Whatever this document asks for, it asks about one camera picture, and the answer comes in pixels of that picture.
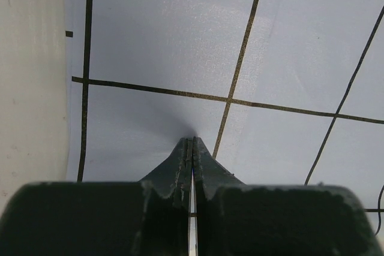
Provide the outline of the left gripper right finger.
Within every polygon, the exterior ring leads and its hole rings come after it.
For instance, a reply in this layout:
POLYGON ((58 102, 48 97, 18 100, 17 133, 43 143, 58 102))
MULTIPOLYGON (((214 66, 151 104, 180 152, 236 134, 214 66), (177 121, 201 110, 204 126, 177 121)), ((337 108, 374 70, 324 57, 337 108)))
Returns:
POLYGON ((199 255, 382 255, 342 186, 247 185, 193 140, 199 255))

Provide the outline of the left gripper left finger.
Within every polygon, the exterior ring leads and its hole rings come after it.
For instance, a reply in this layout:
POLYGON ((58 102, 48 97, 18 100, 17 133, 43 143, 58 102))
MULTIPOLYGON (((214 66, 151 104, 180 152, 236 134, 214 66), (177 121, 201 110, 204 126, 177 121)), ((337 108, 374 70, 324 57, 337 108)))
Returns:
POLYGON ((2 255, 187 255, 192 141, 135 182, 34 182, 1 216, 2 255))

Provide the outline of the blue checkered cloth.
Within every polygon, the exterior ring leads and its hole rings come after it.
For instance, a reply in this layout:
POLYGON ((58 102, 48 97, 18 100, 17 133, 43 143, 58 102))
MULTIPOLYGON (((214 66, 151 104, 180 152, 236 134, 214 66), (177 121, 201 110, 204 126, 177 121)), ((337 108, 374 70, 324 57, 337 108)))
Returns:
POLYGON ((383 240, 383 0, 64 0, 69 181, 182 137, 247 184, 341 185, 383 240))

